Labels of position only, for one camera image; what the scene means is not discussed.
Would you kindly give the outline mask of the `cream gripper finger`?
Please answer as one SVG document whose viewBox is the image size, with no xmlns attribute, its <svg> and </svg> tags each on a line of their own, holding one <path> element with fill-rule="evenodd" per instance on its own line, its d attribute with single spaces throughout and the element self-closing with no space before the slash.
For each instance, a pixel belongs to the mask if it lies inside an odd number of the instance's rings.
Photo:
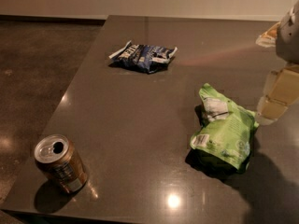
<svg viewBox="0 0 299 224">
<path fill-rule="evenodd" d="M 280 71 L 271 71 L 257 104 L 256 121 L 270 125 L 277 121 L 299 98 L 299 65 L 288 63 Z"/>
<path fill-rule="evenodd" d="M 273 26 L 271 26 L 267 31 L 262 33 L 258 36 L 255 43 L 258 46 L 264 47 L 264 48 L 271 48 L 276 45 L 276 40 L 278 37 L 278 27 L 280 26 L 280 23 L 277 22 Z"/>
</svg>

